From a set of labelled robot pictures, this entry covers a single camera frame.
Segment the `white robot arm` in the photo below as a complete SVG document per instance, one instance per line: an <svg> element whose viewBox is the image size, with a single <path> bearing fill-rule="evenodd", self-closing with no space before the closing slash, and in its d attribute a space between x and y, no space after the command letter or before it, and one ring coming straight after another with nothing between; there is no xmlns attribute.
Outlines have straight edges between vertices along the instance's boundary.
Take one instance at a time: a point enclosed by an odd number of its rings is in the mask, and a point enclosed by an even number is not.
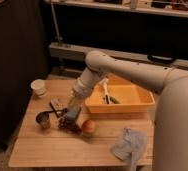
<svg viewBox="0 0 188 171"><path fill-rule="evenodd" d="M113 73L159 95L155 113L152 171L188 171L188 71L115 59L101 51L87 53L86 69L74 83L68 113L77 108L105 75Z"/></svg>

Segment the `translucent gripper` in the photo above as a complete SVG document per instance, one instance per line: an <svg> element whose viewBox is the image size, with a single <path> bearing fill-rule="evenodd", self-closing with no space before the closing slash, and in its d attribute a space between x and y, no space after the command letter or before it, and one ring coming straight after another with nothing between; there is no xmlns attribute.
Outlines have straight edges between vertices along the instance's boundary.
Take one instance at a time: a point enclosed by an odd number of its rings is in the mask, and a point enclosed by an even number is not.
<svg viewBox="0 0 188 171"><path fill-rule="evenodd" d="M67 112L64 115L64 118L69 122L75 122L81 111L82 103L83 103L82 99L71 97L68 101Z"/></svg>

